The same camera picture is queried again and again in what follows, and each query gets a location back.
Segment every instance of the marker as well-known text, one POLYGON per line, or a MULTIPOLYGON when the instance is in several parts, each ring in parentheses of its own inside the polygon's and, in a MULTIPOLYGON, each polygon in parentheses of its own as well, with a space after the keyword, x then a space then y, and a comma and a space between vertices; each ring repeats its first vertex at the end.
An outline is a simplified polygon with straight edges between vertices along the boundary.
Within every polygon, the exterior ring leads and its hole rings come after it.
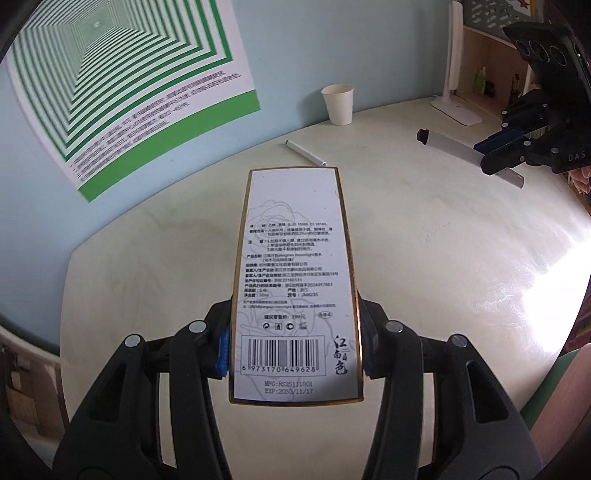
POLYGON ((310 160, 313 164, 318 165, 319 167, 325 167, 328 165, 324 160, 318 158, 311 151, 306 150, 305 148, 299 146, 297 143, 293 143, 291 140, 285 142, 285 145, 294 152, 299 153, 302 157, 305 157, 308 160, 310 160))
MULTIPOLYGON (((484 154, 465 146, 463 143, 456 142, 445 135, 438 134, 437 132, 419 130, 417 140, 423 145, 436 148, 442 152, 453 155, 454 157, 461 158, 478 168, 480 168, 480 164, 484 158, 484 154)), ((525 184, 525 179, 515 170, 511 170, 510 168, 504 168, 500 172, 495 173, 495 175, 519 189, 522 189, 525 184)))

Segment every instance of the wall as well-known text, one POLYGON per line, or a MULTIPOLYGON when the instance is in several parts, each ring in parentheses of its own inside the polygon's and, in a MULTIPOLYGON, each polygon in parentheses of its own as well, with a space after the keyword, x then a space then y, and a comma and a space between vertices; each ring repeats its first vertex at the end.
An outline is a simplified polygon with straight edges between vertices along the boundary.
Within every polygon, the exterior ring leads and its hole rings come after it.
POLYGON ((80 243, 175 181, 325 120, 323 86, 354 84, 356 111, 443 89, 446 0, 233 4, 262 110, 177 147, 92 203, 43 150, 0 64, 0 314, 6 327, 56 350, 67 264, 80 243))

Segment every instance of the paper cup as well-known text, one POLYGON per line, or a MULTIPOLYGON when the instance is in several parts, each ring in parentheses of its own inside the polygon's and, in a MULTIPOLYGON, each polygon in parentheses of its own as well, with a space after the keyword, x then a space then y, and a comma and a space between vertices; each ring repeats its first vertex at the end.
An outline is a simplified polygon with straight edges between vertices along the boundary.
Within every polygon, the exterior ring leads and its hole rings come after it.
POLYGON ((343 127, 353 121, 352 85, 329 85, 322 89, 322 95, 329 111, 330 123, 343 127))

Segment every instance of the metal bolt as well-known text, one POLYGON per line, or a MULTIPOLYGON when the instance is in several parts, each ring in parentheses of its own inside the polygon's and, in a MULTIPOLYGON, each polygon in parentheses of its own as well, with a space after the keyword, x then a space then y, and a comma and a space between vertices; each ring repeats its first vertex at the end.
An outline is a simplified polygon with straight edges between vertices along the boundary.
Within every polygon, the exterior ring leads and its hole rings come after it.
POLYGON ((464 347, 468 346, 468 339, 458 333, 458 334, 452 336, 452 343, 455 346, 458 346, 460 348, 464 348, 464 347))
POLYGON ((126 339, 125 339, 125 346, 128 346, 129 348, 133 348, 134 346, 138 346, 139 343, 142 341, 142 339, 139 337, 139 335, 129 335, 126 339))
POLYGON ((206 328, 207 323, 202 320, 197 320, 196 322, 193 322, 191 325, 189 325, 189 332, 201 333, 204 332, 206 328))
POLYGON ((404 325, 396 320, 390 320, 386 324, 386 330, 392 333, 400 333, 404 330, 404 325))

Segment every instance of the tabletop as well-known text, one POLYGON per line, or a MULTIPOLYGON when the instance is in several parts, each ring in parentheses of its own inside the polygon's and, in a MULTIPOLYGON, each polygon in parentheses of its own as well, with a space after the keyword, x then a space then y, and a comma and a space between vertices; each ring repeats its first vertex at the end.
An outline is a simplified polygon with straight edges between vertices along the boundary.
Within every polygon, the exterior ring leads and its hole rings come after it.
MULTIPOLYGON (((288 138, 339 168, 362 297, 419 335, 466 335, 521 408, 579 310, 591 272, 591 218, 545 167, 518 167, 519 190, 421 145, 420 128, 470 146, 499 129, 486 115, 463 127, 429 102, 359 112, 347 127, 322 123, 250 148, 147 199, 79 246, 61 318, 70 416, 126 335, 173 335, 231 296, 249 170, 310 165, 285 147, 288 138)), ((425 385, 422 463, 433 437, 428 376, 425 385)), ((360 478, 382 386, 366 379, 357 404, 277 408, 230 405, 227 379, 210 381, 233 477, 360 478)), ((171 463, 165 388, 161 397, 171 463)))

